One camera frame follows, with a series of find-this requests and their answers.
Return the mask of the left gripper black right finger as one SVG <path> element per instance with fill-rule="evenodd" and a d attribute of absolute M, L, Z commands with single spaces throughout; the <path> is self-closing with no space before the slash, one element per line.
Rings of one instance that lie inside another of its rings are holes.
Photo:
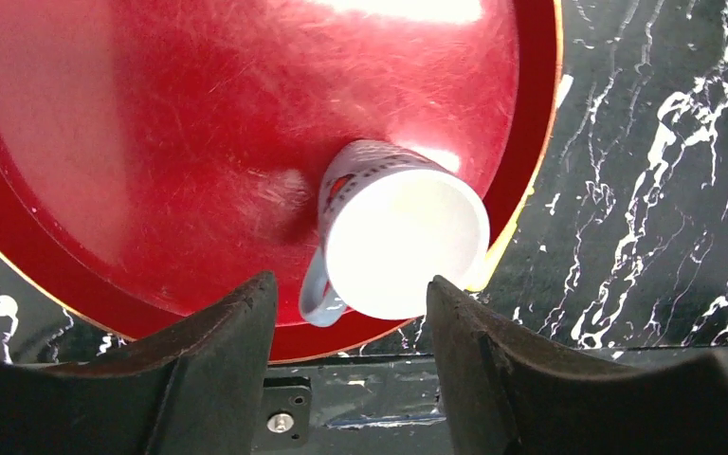
<path fill-rule="evenodd" d="M 457 454 L 728 454 L 728 348 L 635 368 L 541 336 L 439 276 L 427 308 Z"/>

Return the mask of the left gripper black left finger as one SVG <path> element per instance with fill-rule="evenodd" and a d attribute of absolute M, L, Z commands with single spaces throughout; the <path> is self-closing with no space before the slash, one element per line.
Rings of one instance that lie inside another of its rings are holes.
<path fill-rule="evenodd" d="M 260 273 L 91 361 L 0 362 L 0 454 L 247 454 L 277 316 Z"/>

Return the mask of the small white grey mug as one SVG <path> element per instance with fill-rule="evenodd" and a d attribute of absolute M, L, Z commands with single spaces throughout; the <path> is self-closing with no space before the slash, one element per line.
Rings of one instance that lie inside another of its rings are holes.
<path fill-rule="evenodd" d="M 482 198 L 446 150 L 359 139 L 344 146 L 318 192 L 319 245 L 300 289 L 301 317 L 335 324 L 347 309 L 375 319 L 427 311 L 428 283 L 464 287 L 490 240 Z"/>

